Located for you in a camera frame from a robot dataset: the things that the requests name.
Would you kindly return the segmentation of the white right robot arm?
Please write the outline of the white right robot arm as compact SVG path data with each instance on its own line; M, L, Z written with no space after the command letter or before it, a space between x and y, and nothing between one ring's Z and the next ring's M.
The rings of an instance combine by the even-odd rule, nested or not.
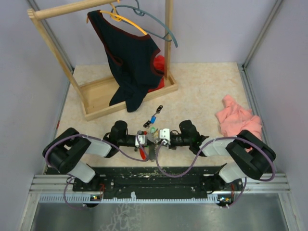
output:
M275 152L252 132L244 129L235 136L210 138L200 134L190 120L179 124L180 132L168 128L159 130L160 146L175 149L187 146L196 157L230 156L215 178L218 189L227 190L234 180L251 178L268 182L276 175Z

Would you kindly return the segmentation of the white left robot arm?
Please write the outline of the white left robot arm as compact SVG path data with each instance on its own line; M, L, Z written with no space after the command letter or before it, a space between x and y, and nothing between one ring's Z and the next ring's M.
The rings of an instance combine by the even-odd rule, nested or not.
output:
M121 152L120 147L133 147L144 150L153 146L148 133L139 131L136 135L128 134L128 125L119 120L114 123L109 133L100 139L79 133L68 128L43 150L46 163L60 174L77 178L90 191L99 188L100 179L94 169L81 161L84 154L111 158Z

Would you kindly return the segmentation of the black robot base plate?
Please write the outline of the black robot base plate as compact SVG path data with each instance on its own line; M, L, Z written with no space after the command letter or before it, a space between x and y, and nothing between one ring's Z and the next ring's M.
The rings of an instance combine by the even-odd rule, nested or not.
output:
M96 167L89 183L72 180L74 192L100 192L104 199L176 200L207 199L215 191L228 197L241 191L241 179L226 183L219 175L220 167L193 167L182 177L166 176L156 167Z

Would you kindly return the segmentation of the red-handled metal key organizer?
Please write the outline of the red-handled metal key organizer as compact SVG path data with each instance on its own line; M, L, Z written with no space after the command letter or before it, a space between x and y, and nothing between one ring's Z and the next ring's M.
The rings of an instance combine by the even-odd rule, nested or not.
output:
M158 130L156 129L156 132L154 134L151 134L150 132L147 132L147 131L143 131L146 135L153 135L155 140L157 138L159 138L159 135L158 135ZM145 160L145 161L151 161L153 162L155 160L155 150L156 150L156 147L157 145L154 144L154 145L145 145L143 146L143 150L139 148L139 153L140 153L140 156L142 158L142 160Z

